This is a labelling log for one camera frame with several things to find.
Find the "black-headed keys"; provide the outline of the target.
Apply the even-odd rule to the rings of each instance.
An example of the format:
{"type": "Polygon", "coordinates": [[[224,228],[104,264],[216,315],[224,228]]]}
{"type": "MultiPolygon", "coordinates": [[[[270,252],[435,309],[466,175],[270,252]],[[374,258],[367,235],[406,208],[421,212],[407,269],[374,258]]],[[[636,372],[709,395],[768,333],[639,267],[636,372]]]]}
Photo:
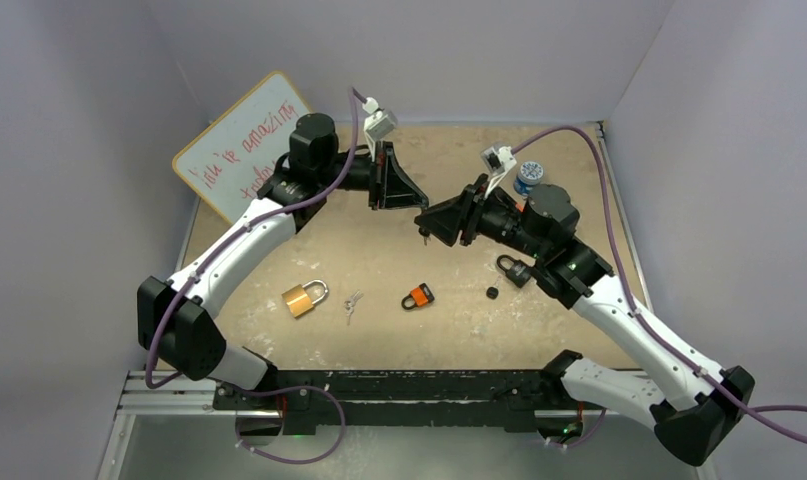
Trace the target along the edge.
{"type": "Polygon", "coordinates": [[[419,235],[423,238],[423,244],[427,246],[430,242],[431,234],[427,229],[420,227],[418,229],[419,235]]]}

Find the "orange padlock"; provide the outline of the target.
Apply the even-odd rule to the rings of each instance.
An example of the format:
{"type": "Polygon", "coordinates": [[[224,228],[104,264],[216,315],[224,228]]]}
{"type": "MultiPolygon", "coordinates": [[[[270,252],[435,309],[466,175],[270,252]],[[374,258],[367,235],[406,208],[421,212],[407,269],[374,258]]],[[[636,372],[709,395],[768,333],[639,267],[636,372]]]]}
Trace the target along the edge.
{"type": "Polygon", "coordinates": [[[401,307],[406,311],[411,311],[427,306],[434,301],[435,296],[432,289],[426,283],[421,283],[401,300],[401,307]]]}

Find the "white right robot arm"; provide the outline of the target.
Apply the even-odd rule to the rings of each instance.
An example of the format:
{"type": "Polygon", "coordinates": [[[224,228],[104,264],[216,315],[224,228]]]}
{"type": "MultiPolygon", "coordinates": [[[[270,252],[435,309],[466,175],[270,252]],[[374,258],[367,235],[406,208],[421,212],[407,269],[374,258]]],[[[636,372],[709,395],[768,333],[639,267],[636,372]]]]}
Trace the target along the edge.
{"type": "Polygon", "coordinates": [[[543,399],[555,407],[574,399],[614,411],[652,430],[677,459],[703,465],[742,419],[737,405],[749,402],[753,376],[694,349],[626,292],[621,277],[577,237],[580,213],[563,188],[538,185],[518,207],[502,188],[487,194],[484,182],[480,177],[424,210],[415,224],[447,246],[485,236],[534,258],[538,287],[605,333],[647,376],[564,352],[545,368],[543,399]]]}

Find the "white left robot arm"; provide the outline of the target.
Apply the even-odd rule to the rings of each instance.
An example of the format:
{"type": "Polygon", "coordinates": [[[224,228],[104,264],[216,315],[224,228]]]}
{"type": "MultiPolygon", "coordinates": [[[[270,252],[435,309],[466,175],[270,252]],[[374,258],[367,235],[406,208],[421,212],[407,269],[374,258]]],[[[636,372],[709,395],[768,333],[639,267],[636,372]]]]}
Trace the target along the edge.
{"type": "Polygon", "coordinates": [[[278,246],[297,233],[336,189],[365,191],[373,210],[424,209],[426,194],[399,165],[386,135],[397,120],[384,109],[364,120],[365,144],[339,148],[326,114],[300,117],[272,175],[242,216],[200,257],[166,280],[148,277],[137,290],[138,341],[147,351],[145,380],[163,360],[192,380],[238,387],[251,408],[276,399],[274,366],[263,356],[227,342],[215,319],[235,289],[278,246]]]}

